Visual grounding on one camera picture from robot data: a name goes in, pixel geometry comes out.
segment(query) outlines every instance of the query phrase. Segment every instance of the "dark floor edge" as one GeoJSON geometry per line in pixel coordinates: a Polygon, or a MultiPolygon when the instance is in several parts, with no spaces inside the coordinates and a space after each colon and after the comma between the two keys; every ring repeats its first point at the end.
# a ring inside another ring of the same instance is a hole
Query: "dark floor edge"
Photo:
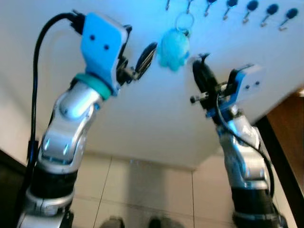
{"type": "Polygon", "coordinates": [[[20,174],[25,174],[26,167],[0,149],[0,164],[4,164],[20,174]]]}
{"type": "Polygon", "coordinates": [[[282,147],[266,116],[260,119],[256,126],[282,183],[295,222],[299,228],[304,227],[304,197],[282,147]]]}

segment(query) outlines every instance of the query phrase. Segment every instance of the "floor tile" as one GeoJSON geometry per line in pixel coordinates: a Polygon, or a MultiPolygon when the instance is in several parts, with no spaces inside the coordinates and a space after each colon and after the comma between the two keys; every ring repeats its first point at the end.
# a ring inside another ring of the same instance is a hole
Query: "floor tile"
{"type": "Polygon", "coordinates": [[[193,172],[194,215],[232,223],[234,211],[223,156],[211,156],[193,172]]]}
{"type": "Polygon", "coordinates": [[[193,215],[191,172],[113,159],[103,200],[193,215]]]}
{"type": "Polygon", "coordinates": [[[100,199],[111,158],[84,154],[75,183],[75,195],[100,199]]]}
{"type": "Polygon", "coordinates": [[[101,202],[95,228],[110,218],[110,216],[121,217],[124,220],[126,228],[148,228],[152,217],[167,217],[177,222],[179,226],[175,228],[193,228],[193,217],[174,213],[166,213],[159,210],[147,209],[139,206],[130,206],[126,204],[103,201],[101,202]]]}
{"type": "Polygon", "coordinates": [[[74,212],[73,228],[92,228],[94,226],[99,202],[74,198],[71,211],[74,212]]]}

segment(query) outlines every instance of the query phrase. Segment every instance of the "metal ring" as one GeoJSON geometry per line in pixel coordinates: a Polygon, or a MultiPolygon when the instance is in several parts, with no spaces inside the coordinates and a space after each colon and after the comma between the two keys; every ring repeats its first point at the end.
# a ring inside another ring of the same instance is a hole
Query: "metal ring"
{"type": "Polygon", "coordinates": [[[176,18],[176,20],[175,20],[175,28],[178,30],[178,31],[181,31],[181,32],[186,32],[186,31],[189,31],[190,30],[190,28],[193,26],[193,23],[194,23],[194,16],[189,12],[189,13],[187,13],[187,12],[182,12],[182,13],[180,13],[178,16],[177,16],[177,18],[176,18]],[[181,19],[181,17],[182,16],[189,16],[190,18],[191,18],[191,23],[187,26],[187,27],[180,27],[179,25],[178,25],[178,23],[179,23],[179,19],[181,19]]]}

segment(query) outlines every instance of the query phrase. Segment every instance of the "wall hook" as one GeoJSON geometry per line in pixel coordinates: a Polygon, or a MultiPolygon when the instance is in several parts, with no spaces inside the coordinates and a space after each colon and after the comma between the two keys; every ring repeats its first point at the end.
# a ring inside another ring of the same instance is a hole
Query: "wall hook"
{"type": "Polygon", "coordinates": [[[224,14],[223,20],[226,20],[228,18],[228,12],[231,10],[231,8],[235,7],[238,3],[238,0],[227,0],[227,10],[224,14]]]}
{"type": "Polygon", "coordinates": [[[207,4],[208,4],[208,6],[207,6],[207,8],[205,9],[205,14],[204,14],[204,16],[206,17],[206,16],[208,16],[208,11],[209,11],[209,8],[210,8],[210,6],[214,3],[214,2],[216,2],[217,0],[207,0],[207,4]]]}
{"type": "Polygon", "coordinates": [[[166,10],[169,9],[169,6],[170,6],[170,0],[167,0],[166,10]]]}
{"type": "Polygon", "coordinates": [[[270,5],[270,6],[267,8],[267,10],[266,10],[267,15],[266,15],[266,17],[264,17],[264,19],[262,20],[261,27],[264,27],[265,25],[267,25],[266,20],[267,20],[271,15],[274,15],[275,13],[277,13],[278,10],[279,10],[278,4],[272,4],[272,5],[270,5]]]}
{"type": "Polygon", "coordinates": [[[187,10],[186,10],[186,13],[189,13],[190,12],[190,5],[191,3],[193,2],[194,0],[188,0],[188,7],[187,7],[187,10]]]}
{"type": "Polygon", "coordinates": [[[255,11],[258,7],[258,1],[257,0],[252,0],[250,1],[248,4],[247,4],[247,13],[243,19],[243,23],[247,23],[249,21],[248,17],[249,17],[249,14],[252,12],[252,11],[255,11]]]}
{"type": "Polygon", "coordinates": [[[283,21],[282,24],[280,24],[279,30],[283,31],[286,30],[287,27],[283,27],[284,24],[286,24],[286,22],[292,18],[294,18],[296,15],[298,14],[298,9],[297,8],[292,8],[290,9],[287,13],[286,13],[286,19],[283,21]]]}

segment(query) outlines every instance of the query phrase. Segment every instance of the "wooden panel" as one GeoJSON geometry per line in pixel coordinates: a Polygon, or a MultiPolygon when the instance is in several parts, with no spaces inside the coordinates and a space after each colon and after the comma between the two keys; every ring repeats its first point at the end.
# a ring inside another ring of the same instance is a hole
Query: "wooden panel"
{"type": "Polygon", "coordinates": [[[267,117],[304,191],[304,99],[292,95],[267,117]]]}

